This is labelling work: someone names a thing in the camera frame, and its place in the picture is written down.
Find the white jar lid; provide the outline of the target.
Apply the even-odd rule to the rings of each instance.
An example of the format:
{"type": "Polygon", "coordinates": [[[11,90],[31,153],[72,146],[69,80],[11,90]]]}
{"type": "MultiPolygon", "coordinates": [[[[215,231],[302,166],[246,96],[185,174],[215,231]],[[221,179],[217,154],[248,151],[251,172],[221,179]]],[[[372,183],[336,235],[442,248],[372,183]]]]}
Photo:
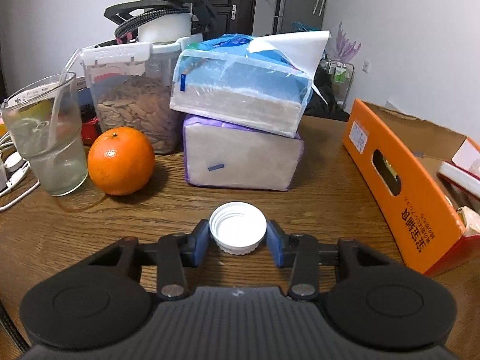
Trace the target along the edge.
{"type": "Polygon", "coordinates": [[[253,252],[267,231],[267,219],[263,212],[246,202],[220,205],[211,214],[208,225],[218,247],[232,255],[253,252]]]}

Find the red white lint brush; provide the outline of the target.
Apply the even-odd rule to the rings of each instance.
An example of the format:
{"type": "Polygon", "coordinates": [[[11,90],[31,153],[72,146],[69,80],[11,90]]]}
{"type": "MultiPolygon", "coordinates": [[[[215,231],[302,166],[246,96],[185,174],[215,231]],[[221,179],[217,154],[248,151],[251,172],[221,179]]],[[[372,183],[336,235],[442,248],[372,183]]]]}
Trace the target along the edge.
{"type": "Polygon", "coordinates": [[[473,195],[476,199],[480,198],[480,180],[478,175],[445,161],[442,161],[440,164],[437,174],[450,184],[473,195]]]}

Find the orange fruit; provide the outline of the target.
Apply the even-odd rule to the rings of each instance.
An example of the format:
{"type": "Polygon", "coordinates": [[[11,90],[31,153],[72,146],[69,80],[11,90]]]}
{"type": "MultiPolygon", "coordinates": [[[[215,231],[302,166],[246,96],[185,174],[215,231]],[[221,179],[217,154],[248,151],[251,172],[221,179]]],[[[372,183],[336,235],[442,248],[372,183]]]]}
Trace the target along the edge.
{"type": "Polygon", "coordinates": [[[155,169],[155,153],[147,136],[132,127],[114,127],[89,149],[89,178],[105,194],[124,196],[143,188],[155,169]]]}

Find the purple tissue pack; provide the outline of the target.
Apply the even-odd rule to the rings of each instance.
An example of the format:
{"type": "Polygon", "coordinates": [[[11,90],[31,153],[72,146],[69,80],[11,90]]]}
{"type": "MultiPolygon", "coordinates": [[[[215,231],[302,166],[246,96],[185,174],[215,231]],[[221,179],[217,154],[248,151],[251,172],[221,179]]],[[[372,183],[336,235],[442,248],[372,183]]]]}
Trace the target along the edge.
{"type": "Polygon", "coordinates": [[[187,115],[183,149],[185,179],[191,185],[287,191],[304,141],[187,115]]]}

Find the orange cardboard box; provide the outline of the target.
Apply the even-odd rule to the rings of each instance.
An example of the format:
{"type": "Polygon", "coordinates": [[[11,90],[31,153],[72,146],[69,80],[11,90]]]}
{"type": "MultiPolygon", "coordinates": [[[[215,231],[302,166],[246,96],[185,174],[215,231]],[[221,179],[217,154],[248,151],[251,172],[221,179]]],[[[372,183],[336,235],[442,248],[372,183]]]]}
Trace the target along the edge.
{"type": "Polygon", "coordinates": [[[343,145],[362,174],[407,267],[438,275],[479,258],[479,235],[458,213],[479,207],[439,177],[442,163],[469,170],[479,144],[448,128],[354,101],[343,145]]]}

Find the black bag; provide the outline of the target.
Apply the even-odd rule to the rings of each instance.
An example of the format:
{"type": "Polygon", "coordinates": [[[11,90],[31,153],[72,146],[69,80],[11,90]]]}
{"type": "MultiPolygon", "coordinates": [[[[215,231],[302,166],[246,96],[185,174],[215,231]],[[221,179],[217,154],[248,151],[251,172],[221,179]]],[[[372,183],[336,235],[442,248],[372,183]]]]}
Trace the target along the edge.
{"type": "Polygon", "coordinates": [[[334,119],[347,122],[349,114],[337,104],[333,92],[330,75],[322,66],[318,65],[313,84],[320,94],[312,92],[312,97],[306,106],[304,114],[323,119],[334,119]]]}

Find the clear food container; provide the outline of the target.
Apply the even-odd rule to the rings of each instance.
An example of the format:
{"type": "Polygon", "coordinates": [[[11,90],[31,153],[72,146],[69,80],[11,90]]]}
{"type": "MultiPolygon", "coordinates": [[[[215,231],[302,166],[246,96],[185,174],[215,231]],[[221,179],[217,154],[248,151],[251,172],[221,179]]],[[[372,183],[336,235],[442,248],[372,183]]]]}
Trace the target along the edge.
{"type": "Polygon", "coordinates": [[[173,73],[180,53],[201,34],[171,43],[132,42],[90,47],[80,53],[102,132],[135,128],[154,152],[173,152],[181,136],[182,113],[170,108],[173,73]]]}

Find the blue tissue pack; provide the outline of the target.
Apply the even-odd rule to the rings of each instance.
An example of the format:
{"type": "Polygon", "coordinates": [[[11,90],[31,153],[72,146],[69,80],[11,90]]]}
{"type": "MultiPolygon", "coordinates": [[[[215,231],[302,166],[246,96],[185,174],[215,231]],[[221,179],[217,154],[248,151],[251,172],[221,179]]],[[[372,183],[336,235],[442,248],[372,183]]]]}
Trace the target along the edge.
{"type": "Polygon", "coordinates": [[[329,38],[324,30],[193,43],[176,63],[170,107],[293,138],[329,38]]]}

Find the clear plastic cup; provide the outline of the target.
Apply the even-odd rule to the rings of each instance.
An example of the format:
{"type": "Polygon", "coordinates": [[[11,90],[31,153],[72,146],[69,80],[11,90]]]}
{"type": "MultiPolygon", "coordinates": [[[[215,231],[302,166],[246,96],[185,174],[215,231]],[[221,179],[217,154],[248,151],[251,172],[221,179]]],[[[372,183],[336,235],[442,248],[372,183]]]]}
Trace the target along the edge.
{"type": "Polygon", "coordinates": [[[82,120],[76,49],[59,74],[18,90],[1,104],[1,117],[19,154],[53,197],[78,189],[88,176],[81,139],[82,120]]]}

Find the purple coral decoration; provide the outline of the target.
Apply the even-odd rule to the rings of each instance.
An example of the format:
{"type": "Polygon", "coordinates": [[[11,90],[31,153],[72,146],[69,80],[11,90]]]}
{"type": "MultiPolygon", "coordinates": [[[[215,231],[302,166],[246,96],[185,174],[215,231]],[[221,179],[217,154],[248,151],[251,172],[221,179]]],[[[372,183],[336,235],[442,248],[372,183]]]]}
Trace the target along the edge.
{"type": "Polygon", "coordinates": [[[347,32],[343,30],[343,23],[340,23],[337,36],[329,51],[329,58],[341,63],[349,63],[360,51],[362,44],[358,41],[351,41],[347,32]]]}

